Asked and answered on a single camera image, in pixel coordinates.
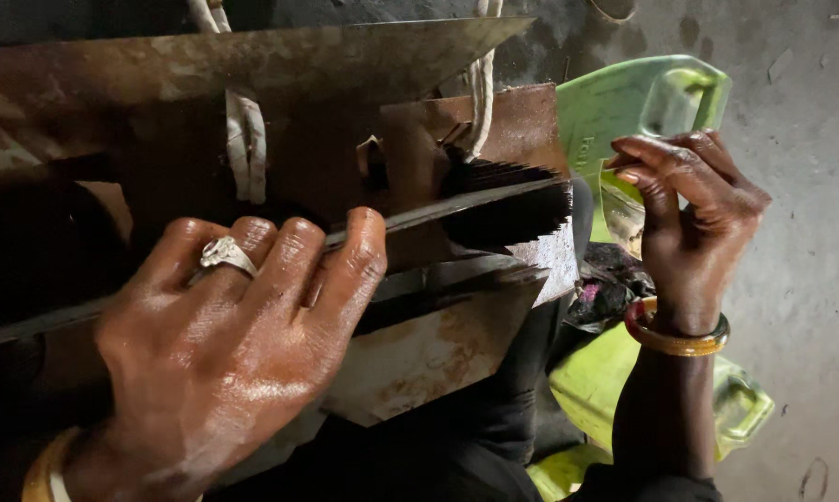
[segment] skin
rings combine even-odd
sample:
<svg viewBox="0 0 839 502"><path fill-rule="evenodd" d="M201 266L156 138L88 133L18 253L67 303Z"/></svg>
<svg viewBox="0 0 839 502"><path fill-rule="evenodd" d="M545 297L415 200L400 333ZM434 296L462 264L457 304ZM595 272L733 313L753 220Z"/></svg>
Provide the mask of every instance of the skin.
<svg viewBox="0 0 839 502"><path fill-rule="evenodd" d="M659 299L652 327L679 337L711 333L770 196L739 172L715 131L612 146L616 175L645 203L642 260ZM682 210L677 194L689 201ZM614 413L614 465L641 476L712 478L713 373L713 356L642 348Z"/></svg>
<svg viewBox="0 0 839 502"><path fill-rule="evenodd" d="M645 201L642 257L659 291L653 327L710 333L769 196L713 131L613 146L617 175ZM690 201L683 210L677 194ZM279 231L258 218L231 229L169 225L101 317L115 413L68 456L72 500L192 502L323 391L386 268L382 217L356 209L348 230L344 248L322 257L324 234L304 220ZM258 276L221 266L188 288L202 246L227 234ZM712 378L713 357L641 349L614 417L615 465L712 477Z"/></svg>
<svg viewBox="0 0 839 502"><path fill-rule="evenodd" d="M188 288L227 234L258 275L222 265ZM302 219L168 225L101 317L115 411L70 452L73 500L192 502L324 390L384 276L383 218L355 209L344 247L322 257L323 241Z"/></svg>

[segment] white rope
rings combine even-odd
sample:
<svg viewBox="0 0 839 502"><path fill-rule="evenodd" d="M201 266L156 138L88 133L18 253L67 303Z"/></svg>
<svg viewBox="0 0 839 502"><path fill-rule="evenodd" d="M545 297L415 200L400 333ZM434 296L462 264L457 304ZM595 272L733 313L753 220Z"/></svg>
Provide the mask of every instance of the white rope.
<svg viewBox="0 0 839 502"><path fill-rule="evenodd" d="M477 17L500 17L503 0L478 0ZM474 61L469 67L469 81L472 86L472 132L469 151L464 159L472 162L479 155L491 132L493 118L493 49Z"/></svg>
<svg viewBox="0 0 839 502"><path fill-rule="evenodd" d="M224 7L209 8L207 0L187 0L193 22L206 33L230 33ZM225 91L227 159L234 173L237 200L264 204L268 143L258 103L234 90ZM246 130L249 142L246 143Z"/></svg>

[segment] left hand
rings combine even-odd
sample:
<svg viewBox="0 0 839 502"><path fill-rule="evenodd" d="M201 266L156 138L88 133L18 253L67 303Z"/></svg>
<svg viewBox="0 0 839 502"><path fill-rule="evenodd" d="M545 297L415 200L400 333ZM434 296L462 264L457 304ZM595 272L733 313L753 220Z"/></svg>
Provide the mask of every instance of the left hand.
<svg viewBox="0 0 839 502"><path fill-rule="evenodd" d="M188 288L202 247L228 234L258 275L223 264ZM322 257L323 231L302 219L171 223L101 317L115 412L68 459L72 500L192 502L286 425L338 370L384 276L384 234L355 209Z"/></svg>
<svg viewBox="0 0 839 502"><path fill-rule="evenodd" d="M710 333L770 196L736 167L716 131L635 135L612 146L609 167L645 203L642 262L658 290L656 323L677 335ZM682 210L678 196L689 201Z"/></svg>

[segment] silver ring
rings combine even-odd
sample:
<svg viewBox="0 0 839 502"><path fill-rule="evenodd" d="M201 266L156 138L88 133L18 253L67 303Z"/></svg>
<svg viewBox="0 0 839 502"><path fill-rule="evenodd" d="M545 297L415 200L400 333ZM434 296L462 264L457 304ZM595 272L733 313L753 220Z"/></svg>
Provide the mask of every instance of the silver ring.
<svg viewBox="0 0 839 502"><path fill-rule="evenodd" d="M243 248L236 245L234 238L229 235L216 238L202 248L202 258L199 261L202 268L209 268L219 264L233 265L234 267L249 274L252 279L258 275L258 269L251 262L243 251Z"/></svg>

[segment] bracelet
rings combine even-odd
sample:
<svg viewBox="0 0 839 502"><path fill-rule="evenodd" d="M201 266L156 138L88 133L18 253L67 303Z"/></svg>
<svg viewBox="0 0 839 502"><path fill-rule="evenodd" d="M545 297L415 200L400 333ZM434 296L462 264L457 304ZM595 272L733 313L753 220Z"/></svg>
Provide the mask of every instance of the bracelet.
<svg viewBox="0 0 839 502"><path fill-rule="evenodd" d="M729 320L723 313L720 313L716 329L710 334L702 337L676 337L658 333L641 323L644 319L647 324L657 311L657 297L637 300L627 308L624 319L627 332L645 348L657 350L669 356L709 356L722 350L729 340Z"/></svg>
<svg viewBox="0 0 839 502"><path fill-rule="evenodd" d="M64 430L35 459L23 481L22 502L72 502L63 482L63 463L80 433L78 427ZM202 502L202 495L196 502Z"/></svg>

